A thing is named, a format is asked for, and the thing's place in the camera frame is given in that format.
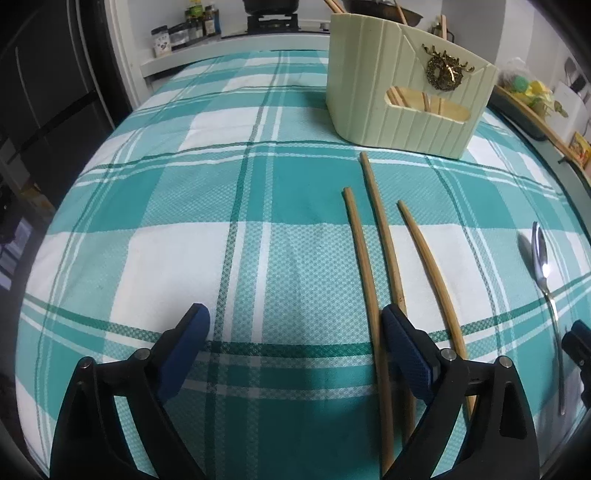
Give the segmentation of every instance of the tablecloth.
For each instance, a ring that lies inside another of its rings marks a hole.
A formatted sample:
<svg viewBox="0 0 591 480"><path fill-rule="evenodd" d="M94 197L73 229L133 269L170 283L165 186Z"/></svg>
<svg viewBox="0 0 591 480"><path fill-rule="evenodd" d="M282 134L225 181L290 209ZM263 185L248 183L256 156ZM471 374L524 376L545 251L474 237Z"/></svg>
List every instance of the tablecloth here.
<svg viewBox="0 0 591 480"><path fill-rule="evenodd" d="M100 147L57 212L22 305L18 408L47 470L76 362L151 346L193 302L212 328L166 409L210 479L375 479L379 410L342 189L352 186L381 306L388 283L358 156L325 105L326 51L259 51L189 65ZM561 330L589 321L591 249L564 191L486 111L459 160L368 150L400 263L408 317L439 347L441 313L396 207L433 250L470 358L510 356L540 461L582 411L566 361L558 417L548 308L524 262L545 229ZM122 424L151 471L125 399ZM424 405L418 405L418 415ZM459 418L437 472L451 467Z"/></svg>

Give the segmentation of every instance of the black cabinet door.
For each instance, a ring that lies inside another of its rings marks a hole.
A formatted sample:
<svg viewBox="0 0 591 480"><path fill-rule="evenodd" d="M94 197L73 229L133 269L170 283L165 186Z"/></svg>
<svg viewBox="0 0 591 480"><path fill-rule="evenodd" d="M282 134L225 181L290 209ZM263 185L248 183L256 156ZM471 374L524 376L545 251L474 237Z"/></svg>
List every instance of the black cabinet door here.
<svg viewBox="0 0 591 480"><path fill-rule="evenodd" d="M21 73L40 123L94 89L74 0L47 0L16 42Z"/></svg>
<svg viewBox="0 0 591 480"><path fill-rule="evenodd" d="M14 48L0 61L0 125L16 149L37 130L22 89Z"/></svg>
<svg viewBox="0 0 591 480"><path fill-rule="evenodd" d="M95 101L23 152L22 161L31 177L55 207L110 131Z"/></svg>

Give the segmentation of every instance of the deer head emblem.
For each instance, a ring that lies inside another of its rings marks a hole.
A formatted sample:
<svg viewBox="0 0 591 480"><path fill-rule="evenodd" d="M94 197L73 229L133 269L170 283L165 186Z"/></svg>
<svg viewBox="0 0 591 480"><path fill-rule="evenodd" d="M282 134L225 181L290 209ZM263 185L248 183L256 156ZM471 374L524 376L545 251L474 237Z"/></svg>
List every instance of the deer head emblem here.
<svg viewBox="0 0 591 480"><path fill-rule="evenodd" d="M467 68L468 62L460 64L460 59L448 55L446 50L443 50L443 53L436 52L435 45L429 50L423 44L423 49L431 55L427 62L427 80L437 90L455 90L462 82L464 71L474 72L474 67Z"/></svg>

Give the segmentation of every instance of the black refrigerator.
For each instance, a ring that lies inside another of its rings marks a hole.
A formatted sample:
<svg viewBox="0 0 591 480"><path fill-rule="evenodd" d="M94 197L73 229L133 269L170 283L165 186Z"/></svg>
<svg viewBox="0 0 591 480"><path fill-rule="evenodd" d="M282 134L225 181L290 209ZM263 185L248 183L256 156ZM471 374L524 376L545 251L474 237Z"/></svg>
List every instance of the black refrigerator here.
<svg viewBox="0 0 591 480"><path fill-rule="evenodd" d="M57 207L131 112L104 0L0 0L0 28L0 143Z"/></svg>

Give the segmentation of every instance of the stove burner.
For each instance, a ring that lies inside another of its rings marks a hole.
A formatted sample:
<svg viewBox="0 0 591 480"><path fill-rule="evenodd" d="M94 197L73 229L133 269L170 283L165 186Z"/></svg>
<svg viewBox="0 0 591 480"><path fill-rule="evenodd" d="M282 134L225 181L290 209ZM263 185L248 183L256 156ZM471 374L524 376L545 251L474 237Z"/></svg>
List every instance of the stove burner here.
<svg viewBox="0 0 591 480"><path fill-rule="evenodd" d="M285 15L285 18L262 20L263 16L248 16L247 34L297 32L297 14Z"/></svg>

